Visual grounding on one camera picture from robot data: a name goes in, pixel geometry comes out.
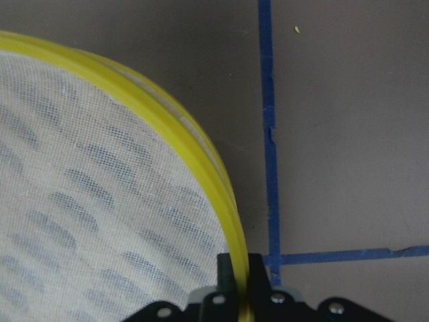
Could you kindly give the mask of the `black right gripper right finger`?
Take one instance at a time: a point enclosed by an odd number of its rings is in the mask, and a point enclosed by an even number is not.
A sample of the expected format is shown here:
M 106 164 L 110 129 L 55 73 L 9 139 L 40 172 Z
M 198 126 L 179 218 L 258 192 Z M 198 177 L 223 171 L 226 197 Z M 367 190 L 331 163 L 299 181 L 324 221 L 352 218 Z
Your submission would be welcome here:
M 261 254 L 249 253 L 249 278 L 247 289 L 249 295 L 269 295 L 271 284 Z

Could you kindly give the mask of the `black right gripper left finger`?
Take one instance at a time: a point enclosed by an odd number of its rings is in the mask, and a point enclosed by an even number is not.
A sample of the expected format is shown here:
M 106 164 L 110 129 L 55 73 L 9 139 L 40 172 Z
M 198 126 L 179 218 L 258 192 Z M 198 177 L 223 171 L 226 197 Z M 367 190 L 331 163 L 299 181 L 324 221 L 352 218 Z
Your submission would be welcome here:
M 217 255 L 217 290 L 225 294 L 238 295 L 237 283 L 229 253 Z

